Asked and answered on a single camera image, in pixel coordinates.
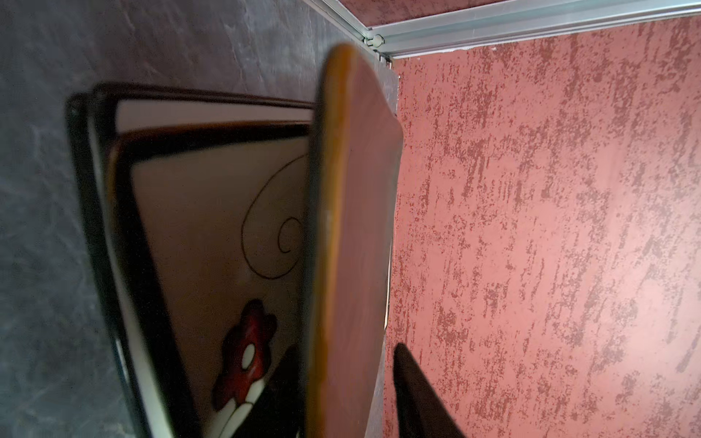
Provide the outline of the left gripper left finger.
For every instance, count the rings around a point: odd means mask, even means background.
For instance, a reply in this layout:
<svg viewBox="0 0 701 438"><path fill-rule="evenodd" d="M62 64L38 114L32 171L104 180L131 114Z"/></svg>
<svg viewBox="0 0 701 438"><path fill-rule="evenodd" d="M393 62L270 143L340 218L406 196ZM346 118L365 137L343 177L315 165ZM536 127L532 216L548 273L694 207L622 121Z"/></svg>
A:
<svg viewBox="0 0 701 438"><path fill-rule="evenodd" d="M283 355L250 414L235 431L235 438L298 435L302 416L299 367L299 348L292 346Z"/></svg>

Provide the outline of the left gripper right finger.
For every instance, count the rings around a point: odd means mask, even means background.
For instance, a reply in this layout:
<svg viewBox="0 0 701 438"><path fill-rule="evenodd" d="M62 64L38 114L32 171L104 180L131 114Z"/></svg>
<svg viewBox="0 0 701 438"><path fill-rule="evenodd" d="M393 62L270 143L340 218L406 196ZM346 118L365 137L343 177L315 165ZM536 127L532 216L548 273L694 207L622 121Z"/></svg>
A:
<svg viewBox="0 0 701 438"><path fill-rule="evenodd" d="M464 437L403 343L394 348L392 369L400 437Z"/></svg>

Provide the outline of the floral square plate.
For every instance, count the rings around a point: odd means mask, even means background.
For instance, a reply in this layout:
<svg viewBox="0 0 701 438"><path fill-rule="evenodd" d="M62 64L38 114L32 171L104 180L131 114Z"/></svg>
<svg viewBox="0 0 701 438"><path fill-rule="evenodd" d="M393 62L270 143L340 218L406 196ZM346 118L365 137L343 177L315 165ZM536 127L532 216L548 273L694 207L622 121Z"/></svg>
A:
<svg viewBox="0 0 701 438"><path fill-rule="evenodd" d="M114 246L176 437L234 437L299 345L309 135L233 122L111 148Z"/></svg>

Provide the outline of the black plate yellow rim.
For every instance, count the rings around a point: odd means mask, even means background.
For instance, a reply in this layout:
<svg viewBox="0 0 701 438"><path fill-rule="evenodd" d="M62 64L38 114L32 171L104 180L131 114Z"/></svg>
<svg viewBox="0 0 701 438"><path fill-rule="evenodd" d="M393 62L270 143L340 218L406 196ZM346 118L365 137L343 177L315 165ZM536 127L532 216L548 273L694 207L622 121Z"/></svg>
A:
<svg viewBox="0 0 701 438"><path fill-rule="evenodd" d="M362 437L383 354L403 130L363 53L334 47L311 126L299 388L305 437Z"/></svg>

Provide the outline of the white square plate black rim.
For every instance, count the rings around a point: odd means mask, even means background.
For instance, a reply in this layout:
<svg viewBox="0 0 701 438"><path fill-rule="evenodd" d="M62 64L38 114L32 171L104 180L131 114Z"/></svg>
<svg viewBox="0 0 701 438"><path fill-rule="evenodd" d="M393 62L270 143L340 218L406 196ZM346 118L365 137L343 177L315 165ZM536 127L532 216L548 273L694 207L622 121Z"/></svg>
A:
<svg viewBox="0 0 701 438"><path fill-rule="evenodd" d="M65 117L89 259L111 349L117 363L124 399L133 422L135 435L149 437L151 430L131 361L128 333L120 309L105 235L94 164L97 155L93 153L89 140L89 95L80 92L70 95L65 105Z"/></svg>

